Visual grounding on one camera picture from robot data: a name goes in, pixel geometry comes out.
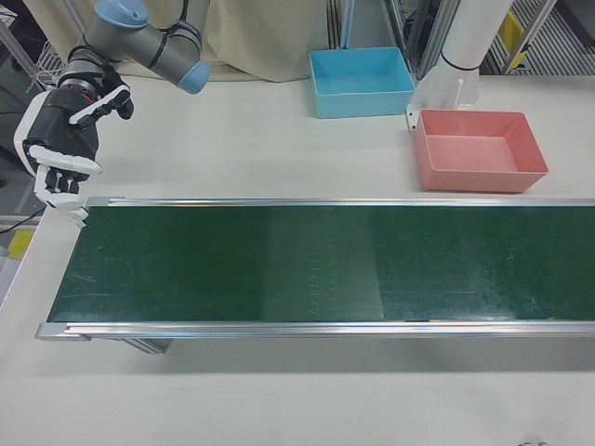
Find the white table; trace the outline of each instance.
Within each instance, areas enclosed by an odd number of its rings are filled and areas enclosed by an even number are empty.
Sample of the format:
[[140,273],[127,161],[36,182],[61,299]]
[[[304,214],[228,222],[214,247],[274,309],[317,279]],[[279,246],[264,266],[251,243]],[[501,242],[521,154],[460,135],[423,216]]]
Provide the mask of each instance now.
[[[100,122],[87,196],[427,198],[403,117],[316,120],[309,84],[129,79]],[[525,197],[595,195],[595,77],[482,79],[478,109],[525,112],[550,174]],[[591,444],[595,340],[33,339],[77,236],[47,211],[0,311],[0,444]]]

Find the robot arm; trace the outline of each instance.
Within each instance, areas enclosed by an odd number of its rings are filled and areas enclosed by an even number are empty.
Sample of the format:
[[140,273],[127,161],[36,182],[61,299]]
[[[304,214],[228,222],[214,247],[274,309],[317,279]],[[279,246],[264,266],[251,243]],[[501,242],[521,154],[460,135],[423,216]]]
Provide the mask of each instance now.
[[[192,12],[204,27],[208,0],[194,0]],[[196,94],[208,80],[200,61],[202,36],[186,21],[188,0],[179,20],[166,30],[149,24],[141,0],[99,0],[95,17],[71,51],[58,88],[35,97],[15,133],[15,147],[36,177],[35,194],[83,227],[87,217],[78,194],[81,181],[101,173],[95,162],[99,147],[96,122],[116,110],[132,116],[130,89],[113,68],[129,58],[184,91]]]

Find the black robotic glove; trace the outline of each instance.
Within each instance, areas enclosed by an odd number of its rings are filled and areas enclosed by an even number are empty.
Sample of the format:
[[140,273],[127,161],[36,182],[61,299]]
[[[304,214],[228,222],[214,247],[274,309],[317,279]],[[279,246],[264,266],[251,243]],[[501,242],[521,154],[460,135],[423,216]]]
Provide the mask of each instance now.
[[97,120],[117,110],[129,119],[133,112],[130,89],[109,64],[95,82],[97,99],[76,85],[37,95],[25,112],[15,147],[27,170],[36,177],[35,194],[83,227],[87,217],[79,182],[101,173],[95,162],[99,147]]

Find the white pole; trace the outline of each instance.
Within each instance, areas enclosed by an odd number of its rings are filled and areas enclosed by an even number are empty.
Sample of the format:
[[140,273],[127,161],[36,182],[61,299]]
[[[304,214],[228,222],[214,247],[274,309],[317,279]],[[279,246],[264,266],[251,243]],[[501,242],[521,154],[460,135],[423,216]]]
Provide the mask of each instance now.
[[438,63],[419,82],[407,108],[410,129],[421,109],[471,106],[479,96],[479,66],[513,0],[461,0]]

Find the yellow object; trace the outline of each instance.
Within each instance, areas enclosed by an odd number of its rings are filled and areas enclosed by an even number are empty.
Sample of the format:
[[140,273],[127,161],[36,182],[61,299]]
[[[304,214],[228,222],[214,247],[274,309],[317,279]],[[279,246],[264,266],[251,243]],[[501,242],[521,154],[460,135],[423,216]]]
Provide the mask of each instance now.
[[33,230],[18,230],[8,246],[8,258],[21,260],[33,238]]
[[[519,44],[519,41],[521,40],[522,35],[524,33],[524,28],[519,23],[514,14],[512,14],[512,12],[509,11],[509,13],[504,18],[504,21],[502,22],[502,26],[500,26],[500,31],[498,31],[498,33],[500,34],[500,37],[502,37],[504,46],[510,54],[512,53],[512,51],[514,51],[514,48],[516,48]],[[512,63],[513,70],[521,64],[526,53],[526,50],[519,53],[519,56],[517,56],[517,58]]]

